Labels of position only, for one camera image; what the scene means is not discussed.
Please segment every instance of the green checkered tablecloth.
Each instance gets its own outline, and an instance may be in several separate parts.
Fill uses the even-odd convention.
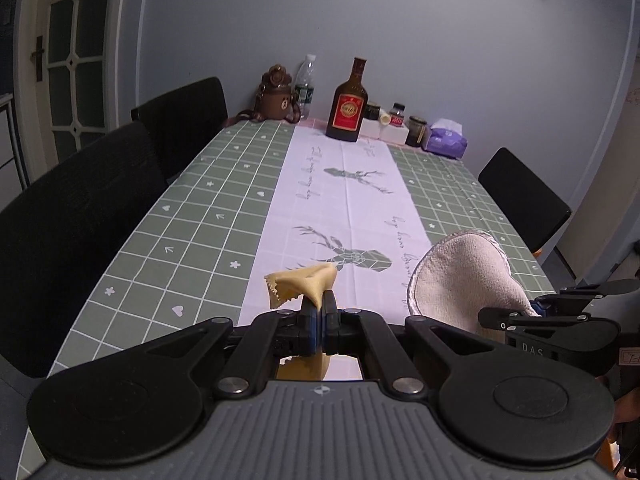
[[[292,137],[290,124],[238,123],[218,134],[166,190],[82,308],[50,373],[201,322],[238,322],[262,228]],[[509,258],[529,298],[544,272],[462,162],[389,147],[432,243],[477,228]],[[28,433],[18,468],[43,463]]]

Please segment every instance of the yellow cloth with serrated edge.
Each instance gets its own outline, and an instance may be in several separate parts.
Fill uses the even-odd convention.
[[[273,272],[264,277],[269,289],[271,308],[279,308],[300,295],[309,298],[320,310],[322,294],[331,290],[338,275],[334,264],[320,264],[303,269]],[[292,357],[278,368],[277,379],[321,381],[329,367],[329,356],[318,352],[310,357]]]

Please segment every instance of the gold emblem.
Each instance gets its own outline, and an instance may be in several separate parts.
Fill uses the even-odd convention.
[[[353,117],[357,112],[358,107],[352,101],[347,101],[340,107],[340,113],[347,119]]]

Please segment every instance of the white table runner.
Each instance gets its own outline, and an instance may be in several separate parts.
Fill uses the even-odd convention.
[[[406,289],[431,243],[384,142],[356,143],[297,126],[249,278],[239,324],[269,309],[264,276],[331,261],[340,308],[408,316]],[[292,301],[296,309],[300,300]]]

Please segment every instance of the black chair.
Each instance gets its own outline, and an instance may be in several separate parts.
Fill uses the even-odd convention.
[[[478,177],[532,253],[548,242],[571,209],[506,148],[500,148]]]
[[[180,173],[222,129],[225,95],[217,77],[178,88],[134,108],[146,126],[165,179]]]
[[[26,401],[113,257],[166,189],[140,122],[106,134],[0,212],[0,478],[15,471]]]

